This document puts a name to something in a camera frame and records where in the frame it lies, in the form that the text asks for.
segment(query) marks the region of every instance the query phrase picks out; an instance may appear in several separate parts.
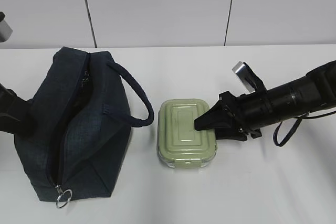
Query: green lunch box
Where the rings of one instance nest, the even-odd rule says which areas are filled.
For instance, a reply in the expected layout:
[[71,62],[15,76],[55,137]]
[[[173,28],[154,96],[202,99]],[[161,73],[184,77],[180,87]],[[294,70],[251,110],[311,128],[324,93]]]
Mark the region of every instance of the green lunch box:
[[200,99],[173,99],[161,105],[157,154],[169,167],[204,167],[214,158],[215,131],[194,129],[194,120],[208,110]]

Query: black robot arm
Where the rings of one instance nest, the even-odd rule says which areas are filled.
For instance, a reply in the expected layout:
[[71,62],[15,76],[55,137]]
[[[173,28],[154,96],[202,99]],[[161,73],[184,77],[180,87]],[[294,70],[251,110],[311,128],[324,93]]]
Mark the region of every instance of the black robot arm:
[[309,113],[336,106],[336,61],[270,90],[246,63],[239,62],[233,70],[246,88],[254,92],[239,97],[228,91],[221,93],[219,101],[195,120],[196,130],[215,129],[217,139],[246,141],[247,135],[260,137],[262,127],[297,118],[282,144],[277,144],[277,128],[274,140],[278,146],[283,146],[301,121],[309,119]]

